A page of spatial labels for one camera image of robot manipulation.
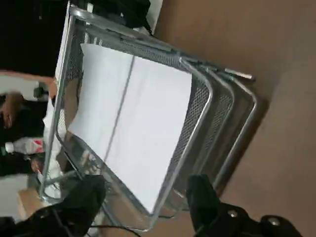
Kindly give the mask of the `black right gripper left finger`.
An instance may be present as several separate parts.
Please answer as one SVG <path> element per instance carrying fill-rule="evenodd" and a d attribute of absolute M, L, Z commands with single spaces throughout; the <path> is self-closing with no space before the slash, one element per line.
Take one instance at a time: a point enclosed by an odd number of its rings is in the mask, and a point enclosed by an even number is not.
<path fill-rule="evenodd" d="M 105 179 L 86 175 L 59 203 L 37 210 L 14 222 L 1 217 L 2 237 L 83 237 L 87 234 L 106 196 Z"/>

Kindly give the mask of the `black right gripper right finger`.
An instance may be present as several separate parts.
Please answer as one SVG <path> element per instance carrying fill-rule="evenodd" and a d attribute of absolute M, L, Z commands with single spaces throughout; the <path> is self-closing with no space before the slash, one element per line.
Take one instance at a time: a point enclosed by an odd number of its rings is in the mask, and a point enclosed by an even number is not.
<path fill-rule="evenodd" d="M 206 175 L 188 179 L 186 198 L 196 237 L 299 237 L 281 216 L 251 219 L 241 207 L 221 202 Z"/>

